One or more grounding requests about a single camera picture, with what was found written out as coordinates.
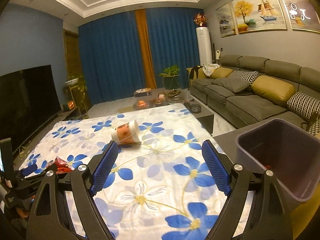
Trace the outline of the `red snack wrapper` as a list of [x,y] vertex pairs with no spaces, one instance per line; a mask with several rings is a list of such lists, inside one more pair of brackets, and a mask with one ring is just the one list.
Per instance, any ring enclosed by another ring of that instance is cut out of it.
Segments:
[[71,166],[60,157],[55,158],[54,165],[56,166],[56,174],[72,172]]

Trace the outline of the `black television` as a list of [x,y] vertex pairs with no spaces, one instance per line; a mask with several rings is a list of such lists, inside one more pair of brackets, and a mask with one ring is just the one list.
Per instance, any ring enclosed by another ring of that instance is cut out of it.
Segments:
[[61,111],[52,67],[39,66],[1,76],[1,139],[16,152],[43,124]]

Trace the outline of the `tv cabinet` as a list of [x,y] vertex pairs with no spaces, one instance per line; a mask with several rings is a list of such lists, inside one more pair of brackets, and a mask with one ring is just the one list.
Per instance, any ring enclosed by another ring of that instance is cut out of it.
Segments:
[[23,144],[14,152],[14,168],[20,167],[27,159],[27,156],[37,146],[37,144],[45,137],[45,135],[60,121],[70,119],[78,119],[81,116],[80,108],[75,107],[70,111],[59,111],[55,116],[46,121],[38,128]]

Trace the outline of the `houndstooth cushion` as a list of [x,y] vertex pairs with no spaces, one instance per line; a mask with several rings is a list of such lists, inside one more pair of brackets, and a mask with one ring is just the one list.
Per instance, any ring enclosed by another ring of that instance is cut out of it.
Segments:
[[319,113],[317,112],[312,113],[306,128],[307,132],[313,136],[317,136],[319,134],[319,122],[320,122]]

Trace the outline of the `floral blue white tablecloth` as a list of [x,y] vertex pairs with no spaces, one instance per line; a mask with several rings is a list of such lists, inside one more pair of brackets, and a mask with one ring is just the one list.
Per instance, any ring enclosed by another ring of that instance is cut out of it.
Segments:
[[56,157],[71,168],[87,164],[112,131],[136,121],[140,143],[118,157],[94,200],[116,239],[204,239],[226,201],[202,157],[211,133],[182,104],[81,121],[61,121],[28,154],[22,167],[42,172]]

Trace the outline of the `mustard cushion middle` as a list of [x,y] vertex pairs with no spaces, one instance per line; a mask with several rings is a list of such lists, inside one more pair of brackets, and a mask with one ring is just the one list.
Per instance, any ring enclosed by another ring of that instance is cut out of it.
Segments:
[[266,75],[259,76],[251,85],[254,94],[285,107],[295,93],[292,84]]

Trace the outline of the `mustard cushion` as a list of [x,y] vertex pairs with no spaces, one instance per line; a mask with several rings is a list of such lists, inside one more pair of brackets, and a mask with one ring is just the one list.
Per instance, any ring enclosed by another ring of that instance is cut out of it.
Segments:
[[292,84],[266,75],[259,76],[251,85],[254,94],[285,107],[295,93]]
[[212,79],[225,78],[225,77],[228,77],[232,72],[233,70],[230,68],[219,67],[213,71],[210,78]]

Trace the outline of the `box on coffee table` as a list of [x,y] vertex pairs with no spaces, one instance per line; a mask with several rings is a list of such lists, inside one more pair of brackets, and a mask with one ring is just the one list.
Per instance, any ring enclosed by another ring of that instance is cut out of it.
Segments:
[[134,92],[134,97],[138,98],[143,96],[150,96],[151,94],[152,94],[151,88],[141,88]]

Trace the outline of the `blue curtain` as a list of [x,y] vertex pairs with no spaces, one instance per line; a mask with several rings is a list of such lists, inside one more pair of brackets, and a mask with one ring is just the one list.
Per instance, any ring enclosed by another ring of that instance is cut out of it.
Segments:
[[[188,84],[187,68],[200,63],[195,8],[145,9],[157,88],[159,74],[172,65],[180,68],[180,86]],[[135,11],[106,16],[79,27],[82,69],[93,104],[133,96],[147,88]]]

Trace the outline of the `grey cushion on seat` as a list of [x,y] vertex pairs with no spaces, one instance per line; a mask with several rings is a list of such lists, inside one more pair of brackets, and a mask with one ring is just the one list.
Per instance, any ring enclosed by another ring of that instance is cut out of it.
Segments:
[[223,77],[214,79],[212,85],[222,86],[233,93],[240,93],[249,88],[250,83],[245,80],[240,80],[232,77]]

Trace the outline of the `patterned cushion far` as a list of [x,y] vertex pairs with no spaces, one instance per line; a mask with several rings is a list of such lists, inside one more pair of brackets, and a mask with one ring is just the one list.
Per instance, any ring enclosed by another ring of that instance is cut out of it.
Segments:
[[251,85],[259,77],[259,72],[234,70],[231,72],[231,74],[229,74],[228,77],[234,78],[234,79],[239,79],[242,81],[247,81]]

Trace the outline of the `left landscape painting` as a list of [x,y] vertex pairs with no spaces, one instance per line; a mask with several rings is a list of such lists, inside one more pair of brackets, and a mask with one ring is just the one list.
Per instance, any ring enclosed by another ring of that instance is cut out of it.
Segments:
[[216,16],[219,22],[221,37],[227,37],[236,34],[230,3],[217,8]]

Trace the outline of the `white standing air conditioner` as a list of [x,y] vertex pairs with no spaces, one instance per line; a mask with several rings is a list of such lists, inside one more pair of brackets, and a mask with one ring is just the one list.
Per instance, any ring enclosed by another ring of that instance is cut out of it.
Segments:
[[207,27],[196,28],[197,44],[199,49],[200,65],[212,63],[212,48],[209,35],[209,29]]

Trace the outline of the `right purple painting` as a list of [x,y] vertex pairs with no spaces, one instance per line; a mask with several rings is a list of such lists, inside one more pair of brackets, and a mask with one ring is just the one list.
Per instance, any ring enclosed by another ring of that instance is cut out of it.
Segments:
[[309,0],[282,0],[292,30],[319,33],[319,17]]

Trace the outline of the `sailboat tree painting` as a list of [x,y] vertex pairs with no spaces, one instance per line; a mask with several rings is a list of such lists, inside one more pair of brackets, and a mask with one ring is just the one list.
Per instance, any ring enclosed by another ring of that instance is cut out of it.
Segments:
[[232,9],[240,34],[287,29],[279,0],[233,0]]

